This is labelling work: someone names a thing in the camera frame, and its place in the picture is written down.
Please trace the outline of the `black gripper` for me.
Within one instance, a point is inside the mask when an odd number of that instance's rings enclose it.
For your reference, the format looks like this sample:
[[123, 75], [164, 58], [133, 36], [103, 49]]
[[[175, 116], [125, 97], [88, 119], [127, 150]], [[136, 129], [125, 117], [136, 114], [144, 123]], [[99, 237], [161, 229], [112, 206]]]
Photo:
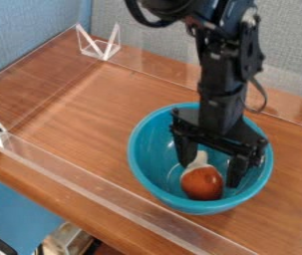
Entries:
[[202, 144], [230, 156], [226, 186], [235, 188], [248, 166], [258, 166], [267, 145], [264, 136], [243, 116], [243, 98], [200, 99], [195, 107], [169, 110], [173, 146], [183, 167], [195, 160]]

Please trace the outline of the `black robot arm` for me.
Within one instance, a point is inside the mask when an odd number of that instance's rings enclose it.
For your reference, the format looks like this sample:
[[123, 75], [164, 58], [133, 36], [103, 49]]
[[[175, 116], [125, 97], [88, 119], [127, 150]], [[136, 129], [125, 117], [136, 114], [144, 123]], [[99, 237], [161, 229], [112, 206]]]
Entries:
[[178, 161], [187, 166], [203, 144], [230, 155], [226, 185], [236, 187], [247, 169], [259, 165], [267, 139], [244, 120], [248, 85], [262, 71], [260, 18], [254, 0], [124, 0], [147, 27], [184, 23], [195, 40], [200, 65], [196, 109], [171, 110], [169, 131]]

